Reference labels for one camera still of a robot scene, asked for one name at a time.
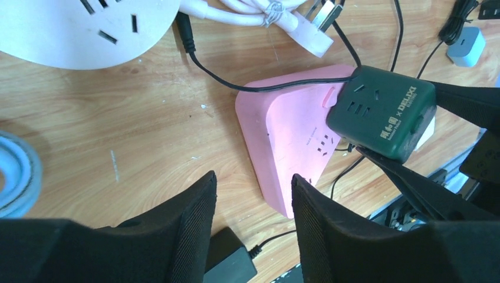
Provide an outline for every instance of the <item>green power strip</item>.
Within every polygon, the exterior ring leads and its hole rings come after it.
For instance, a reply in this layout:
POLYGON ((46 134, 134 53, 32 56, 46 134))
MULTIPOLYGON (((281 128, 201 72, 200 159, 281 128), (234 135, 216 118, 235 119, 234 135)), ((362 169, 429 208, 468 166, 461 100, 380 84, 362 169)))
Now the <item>green power strip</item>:
POLYGON ((327 117, 350 143, 406 162, 436 114, 433 84, 369 66, 355 70, 327 117))

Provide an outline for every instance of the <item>coiled blue cable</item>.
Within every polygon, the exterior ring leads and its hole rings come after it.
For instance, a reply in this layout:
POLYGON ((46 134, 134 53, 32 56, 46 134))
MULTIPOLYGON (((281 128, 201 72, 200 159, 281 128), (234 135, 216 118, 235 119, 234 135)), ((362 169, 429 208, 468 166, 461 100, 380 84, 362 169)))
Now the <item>coiled blue cable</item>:
POLYGON ((24 140, 0 131, 0 218, 19 218, 35 204, 42 188, 42 163, 24 140))

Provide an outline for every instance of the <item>white round object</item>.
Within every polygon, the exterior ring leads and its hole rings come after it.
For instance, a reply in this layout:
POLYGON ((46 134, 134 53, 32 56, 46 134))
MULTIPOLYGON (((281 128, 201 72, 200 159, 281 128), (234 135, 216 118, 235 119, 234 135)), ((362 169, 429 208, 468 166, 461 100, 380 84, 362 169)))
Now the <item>white round object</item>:
POLYGON ((155 45, 180 0, 0 0, 0 51, 51 67, 92 70, 155 45))

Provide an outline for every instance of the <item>wooden table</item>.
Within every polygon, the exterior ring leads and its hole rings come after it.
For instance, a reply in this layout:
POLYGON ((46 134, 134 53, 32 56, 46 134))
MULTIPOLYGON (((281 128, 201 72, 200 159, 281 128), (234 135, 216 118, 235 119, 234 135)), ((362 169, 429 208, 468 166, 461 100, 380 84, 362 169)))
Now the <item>wooden table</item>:
MULTIPOLYGON (((453 1, 401 2, 404 40, 396 71, 414 76, 437 44, 436 34, 453 1)), ((220 6, 216 0, 210 3, 220 6)), ((348 0, 338 21, 363 64, 390 67, 398 30, 392 1, 348 0)), ((481 27, 486 38, 478 65, 452 65, 443 45, 423 78, 494 84, 500 72, 494 52, 500 50, 500 21, 472 25, 481 27)), ((322 59, 274 26, 228 27, 194 19, 193 30, 201 62, 237 84, 330 64, 354 64, 333 29, 328 33, 336 42, 322 59)), ((230 226, 251 248, 294 228, 293 220, 276 213, 262 198, 236 119, 236 92, 198 70, 179 46, 170 29, 141 57, 97 71, 59 70, 0 54, 0 129, 31 143, 45 169, 42 194, 27 217, 113 226, 215 170, 213 233, 230 226)), ((406 166, 426 175, 470 146, 477 132, 477 127, 439 109, 436 133, 406 166)), ((328 193, 332 179, 358 156, 336 153, 317 188, 328 193)), ((334 198, 366 216, 398 194, 381 170, 365 160, 337 184, 334 198)), ((269 282, 298 262, 295 235, 276 240, 255 259, 259 274, 253 282, 269 282)))

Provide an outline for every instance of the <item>cable tie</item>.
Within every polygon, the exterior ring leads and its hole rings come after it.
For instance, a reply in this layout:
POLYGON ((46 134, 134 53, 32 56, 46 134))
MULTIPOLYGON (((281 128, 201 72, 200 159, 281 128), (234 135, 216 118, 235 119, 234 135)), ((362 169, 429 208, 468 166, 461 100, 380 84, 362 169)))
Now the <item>cable tie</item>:
POLYGON ((264 18, 262 26, 268 28, 271 24, 279 21, 285 10, 285 6, 283 6, 280 1, 271 0, 271 3, 267 6, 266 11, 264 11, 267 17, 264 18))

